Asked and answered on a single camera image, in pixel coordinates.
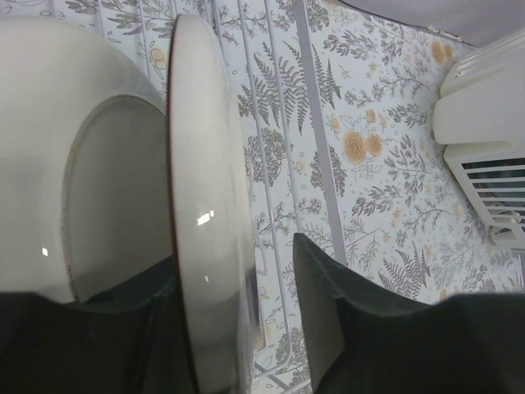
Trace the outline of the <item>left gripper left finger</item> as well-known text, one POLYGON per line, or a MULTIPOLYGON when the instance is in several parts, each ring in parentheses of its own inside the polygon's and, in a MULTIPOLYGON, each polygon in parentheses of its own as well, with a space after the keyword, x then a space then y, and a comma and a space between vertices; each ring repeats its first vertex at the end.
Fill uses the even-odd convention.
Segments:
POLYGON ((173 257, 87 302, 1 294, 3 393, 194 393, 173 257))

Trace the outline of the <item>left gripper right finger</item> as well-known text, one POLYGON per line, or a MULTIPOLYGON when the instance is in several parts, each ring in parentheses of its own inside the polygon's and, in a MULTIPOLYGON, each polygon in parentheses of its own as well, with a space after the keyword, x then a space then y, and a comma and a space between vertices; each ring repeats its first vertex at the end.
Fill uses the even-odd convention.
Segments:
POLYGON ((423 304, 346 268, 302 233, 293 263, 316 393, 523 392, 522 294, 423 304))

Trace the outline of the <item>white blue-striped plate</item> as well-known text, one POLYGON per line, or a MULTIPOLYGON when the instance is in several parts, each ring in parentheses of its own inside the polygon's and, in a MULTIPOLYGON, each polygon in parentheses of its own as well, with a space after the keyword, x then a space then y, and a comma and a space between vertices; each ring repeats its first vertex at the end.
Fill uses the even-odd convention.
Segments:
POLYGON ((171 39, 171 223, 199 393, 248 393, 260 333, 242 127, 219 40, 181 14, 171 39))

